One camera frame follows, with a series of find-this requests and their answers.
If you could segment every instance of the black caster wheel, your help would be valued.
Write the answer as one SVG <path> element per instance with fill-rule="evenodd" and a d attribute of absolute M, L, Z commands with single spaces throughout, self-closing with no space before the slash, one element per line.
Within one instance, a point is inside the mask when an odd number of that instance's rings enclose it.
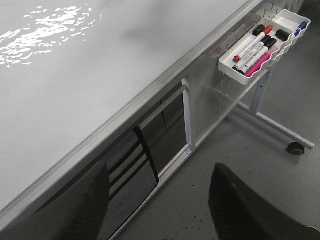
<path fill-rule="evenodd" d="M 286 151 L 292 155 L 298 155 L 298 156 L 301 154 L 305 154 L 304 146 L 302 146 L 300 143 L 297 143 L 297 142 L 293 142 L 289 144 Z"/>

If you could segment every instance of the white plastic tray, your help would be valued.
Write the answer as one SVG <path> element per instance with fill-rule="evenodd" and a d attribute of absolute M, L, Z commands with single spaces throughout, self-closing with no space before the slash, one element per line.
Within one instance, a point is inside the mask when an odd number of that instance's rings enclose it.
<path fill-rule="evenodd" d="M 303 29 L 295 38 L 281 41 L 278 39 L 275 34 L 278 30 L 284 30 L 290 34 L 290 37 L 294 35 L 298 26 L 302 22 L 307 22 L 307 26 Z M 278 62 L 282 55 L 287 53 L 289 48 L 293 46 L 299 38 L 301 38 L 306 30 L 308 29 L 311 21 L 308 18 L 302 17 L 298 14 L 295 14 L 288 10 L 282 10 L 279 14 L 277 14 L 273 20 L 268 18 L 263 18 L 261 21 L 257 23 L 246 35 L 244 35 L 231 49 L 229 49 L 220 59 L 218 64 L 218 69 L 231 77 L 232 79 L 236 80 L 242 85 L 248 85 L 250 82 L 255 80 L 260 72 L 266 68 L 272 67 L 276 62 Z M 232 69 L 236 63 L 233 61 L 235 55 L 237 55 L 240 50 L 246 46 L 249 42 L 251 42 L 255 36 L 252 34 L 253 30 L 260 24 L 265 26 L 272 26 L 272 31 L 268 34 L 272 38 L 277 39 L 277 43 L 272 47 L 275 51 L 271 54 L 271 58 L 264 62 L 261 66 L 261 69 L 255 72 L 251 77 L 247 77 L 242 75 L 238 71 Z"/>

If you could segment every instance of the gray floor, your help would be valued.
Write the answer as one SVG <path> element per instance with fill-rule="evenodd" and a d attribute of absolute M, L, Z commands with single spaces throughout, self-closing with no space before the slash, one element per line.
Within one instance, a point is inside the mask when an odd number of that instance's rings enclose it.
<path fill-rule="evenodd" d="M 315 143 L 302 156 L 292 141 L 235 109 L 117 240 L 216 240 L 208 197 L 215 163 L 296 221 L 320 230 L 320 1 L 300 14 L 312 24 L 276 66 L 261 112 Z M 245 97 L 247 102 L 252 96 Z"/>

